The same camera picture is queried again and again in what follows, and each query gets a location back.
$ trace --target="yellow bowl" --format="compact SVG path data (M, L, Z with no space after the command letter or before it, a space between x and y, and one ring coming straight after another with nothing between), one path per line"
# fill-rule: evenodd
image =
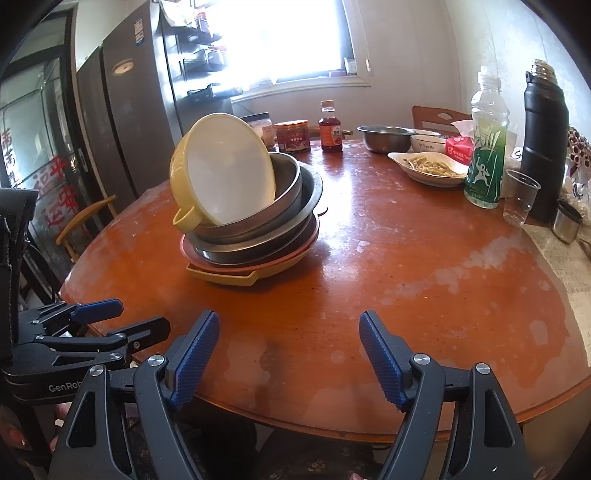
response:
M275 199L265 145L247 123L226 113L203 117L182 138L170 162L170 187L178 205L173 225L182 233L241 220Z

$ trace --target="bright window light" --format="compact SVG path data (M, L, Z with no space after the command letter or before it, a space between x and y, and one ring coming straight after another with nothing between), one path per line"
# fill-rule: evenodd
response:
M242 85L342 68L340 0L220 0L207 9Z

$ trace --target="plastic container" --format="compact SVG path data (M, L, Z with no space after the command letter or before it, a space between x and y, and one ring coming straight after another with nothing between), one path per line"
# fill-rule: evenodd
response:
M275 124L277 144L282 153L303 152L310 149L308 120Z
M261 137L262 142L268 149L275 147L275 131L269 112L243 116L242 120L250 125L256 134Z
M335 102L322 100L322 118L318 122L320 128L320 143L322 151L343 151L343 135L340 129L340 120L336 118Z
M569 137L569 110L554 69L534 60L525 80L525 138L521 171L540 182L530 216L549 224L564 180Z
M474 150L464 195L482 208L496 208L501 196L509 110L501 96L501 81L483 66L480 90L472 98Z

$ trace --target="round wooden table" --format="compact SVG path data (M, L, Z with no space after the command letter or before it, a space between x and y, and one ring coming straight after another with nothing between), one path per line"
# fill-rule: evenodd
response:
M117 297L120 318L100 333L164 315L164 352L204 309L219 314L218 345L196 395L273 426L390 442L402 415L388 403L363 350L359 315L376 310L392 333L442 365L488 363L518 421L589 385L590 367L564 287L527 234L500 208L483 210L462 189L409 179L361 143L301 161L321 172L320 237L292 269L253 287L188 275L172 226L168 182L144 193L92 242L61 295ZM444 406L442 434L453 405Z

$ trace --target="handle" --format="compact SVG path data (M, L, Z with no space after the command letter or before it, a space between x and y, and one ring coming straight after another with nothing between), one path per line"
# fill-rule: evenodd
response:
M219 336L220 320L215 312L206 310L170 358L164 382L171 392L170 403L177 410L193 398Z
M186 210L179 209L174 215L173 225L182 231L182 233L189 233L203 220L202 212L199 212L196 207L191 207L187 212Z
M123 304L118 299L101 300L93 303L84 303L78 305L76 309L70 313L70 318L73 322L81 325L88 325L89 323L101 322L120 316L123 313Z
M204 272L203 270L193 268L192 265L187 266L187 271L201 280L217 283L220 285L232 285L235 287L252 287L259 279L258 270L255 270L246 277L241 275L222 275L219 273Z

